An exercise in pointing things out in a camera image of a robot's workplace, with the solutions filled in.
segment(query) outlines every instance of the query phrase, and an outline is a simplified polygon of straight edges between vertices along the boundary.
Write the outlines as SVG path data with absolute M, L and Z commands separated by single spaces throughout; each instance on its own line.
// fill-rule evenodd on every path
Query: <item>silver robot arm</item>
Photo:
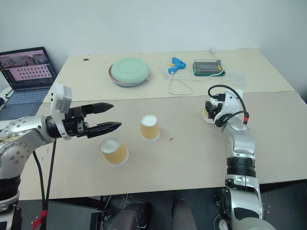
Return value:
M 240 110 L 238 97 L 230 90 L 206 102 L 203 116 L 221 127 L 231 114 Z M 249 128 L 234 116 L 222 126 L 227 157 L 225 185 L 217 196 L 222 220 L 220 230 L 276 230 L 263 220 L 260 187 L 255 172 L 255 140 Z
M 87 114 L 105 112 L 113 105 L 96 103 L 70 108 L 71 99 L 71 89 L 56 83 L 51 99 L 51 116 L 22 117 L 1 128 L 0 230 L 21 229 L 21 209 L 16 208 L 18 186 L 25 163 L 34 150 L 54 142 L 56 138 L 92 138 L 112 132 L 121 125 L 119 122 L 105 122 L 89 127 L 84 121 Z

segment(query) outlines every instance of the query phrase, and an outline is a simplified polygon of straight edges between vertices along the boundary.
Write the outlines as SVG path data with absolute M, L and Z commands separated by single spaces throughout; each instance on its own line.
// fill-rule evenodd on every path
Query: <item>paper cup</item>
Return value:
M 126 163 L 129 158 L 129 152 L 125 146 L 116 138 L 107 138 L 101 143 L 103 152 L 109 165 L 118 167 Z
M 154 115 L 145 115 L 141 119 L 141 136 L 146 141 L 155 141 L 160 138 L 158 120 Z

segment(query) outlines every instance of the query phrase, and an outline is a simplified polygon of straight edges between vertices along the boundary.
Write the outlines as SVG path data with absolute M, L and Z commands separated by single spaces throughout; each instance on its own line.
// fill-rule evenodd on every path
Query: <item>black screen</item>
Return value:
M 0 53 L 0 70 L 15 91 L 49 88 L 57 77 L 43 47 Z

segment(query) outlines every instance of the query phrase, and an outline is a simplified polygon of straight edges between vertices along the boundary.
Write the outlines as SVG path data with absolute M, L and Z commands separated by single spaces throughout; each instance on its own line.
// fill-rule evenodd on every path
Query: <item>stacked plates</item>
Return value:
M 141 84 L 149 76 L 149 66 L 138 58 L 123 58 L 109 68 L 112 81 L 120 86 L 129 87 Z

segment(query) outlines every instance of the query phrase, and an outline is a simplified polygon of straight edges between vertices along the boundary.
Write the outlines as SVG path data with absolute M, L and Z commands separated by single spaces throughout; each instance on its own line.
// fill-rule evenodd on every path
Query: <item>beige table surface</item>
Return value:
M 120 121 L 116 131 L 91 139 L 58 140 L 50 198 L 99 196 L 147 191 L 224 186 L 226 156 L 221 130 L 204 122 L 201 111 L 207 96 L 106 101 L 115 107 L 89 115 L 96 125 Z M 249 127 L 256 140 L 256 172 L 260 183 L 307 178 L 307 106 L 296 92 L 245 93 Z M 72 106 L 89 102 L 76 102 Z M 38 114 L 48 115 L 50 104 Z M 140 119 L 157 116 L 161 137 L 145 142 Z M 119 138 L 130 151 L 121 167 L 107 164 L 102 140 Z M 37 149 L 45 184 L 52 145 Z M 22 174 L 20 199 L 41 199 L 33 157 Z
M 217 51 L 216 54 L 223 61 L 226 70 L 225 77 L 210 77 L 205 80 L 196 81 L 194 77 L 185 81 L 194 91 L 191 96 L 207 95 L 207 90 L 215 84 L 226 83 L 234 86 L 231 75 L 241 73 L 246 79 L 247 86 L 244 92 L 282 92 L 293 91 L 294 89 L 282 77 L 282 75 L 271 65 L 271 63 L 257 49 L 239 49 Z M 117 86 L 108 75 L 109 67 L 121 58 L 141 58 L 150 67 L 149 81 L 141 85 L 123 88 Z M 208 51 L 197 52 L 174 52 L 174 53 L 143 53 L 143 54 L 117 54 L 117 55 L 76 55 L 70 56 L 57 81 L 72 88 L 73 101 L 99 101 L 116 99 L 141 99 L 141 98 L 165 98 L 176 97 L 166 90 L 167 80 L 158 67 L 158 63 L 167 69 L 171 63 L 171 57 L 177 57 L 186 62 L 184 70 L 178 70 L 176 75 L 192 74 L 193 60 L 212 59 Z M 189 92 L 178 81 L 171 82 L 173 92 Z M 45 102 L 50 102 L 50 90 Z

